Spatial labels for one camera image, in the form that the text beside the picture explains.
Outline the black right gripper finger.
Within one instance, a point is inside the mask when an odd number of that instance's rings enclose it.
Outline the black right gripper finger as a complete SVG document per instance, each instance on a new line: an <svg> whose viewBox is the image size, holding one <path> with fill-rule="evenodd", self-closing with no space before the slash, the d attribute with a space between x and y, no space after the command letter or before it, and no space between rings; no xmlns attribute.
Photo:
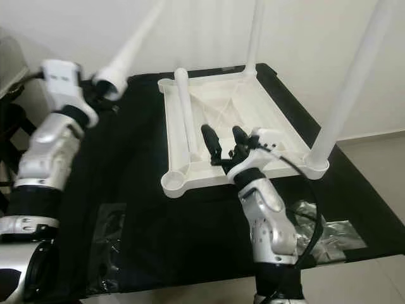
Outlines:
<svg viewBox="0 0 405 304"><path fill-rule="evenodd" d="M220 166L222 164L220 139L217 136L214 128L209 124L201 125L201 133L203 142L206 145L206 150L210 153L210 163L212 166Z"/></svg>
<svg viewBox="0 0 405 304"><path fill-rule="evenodd" d="M235 146L231 150L232 156L248 156L254 145L251 144L251 137L247 134L240 125L232 127L232 134L234 135Z"/></svg>

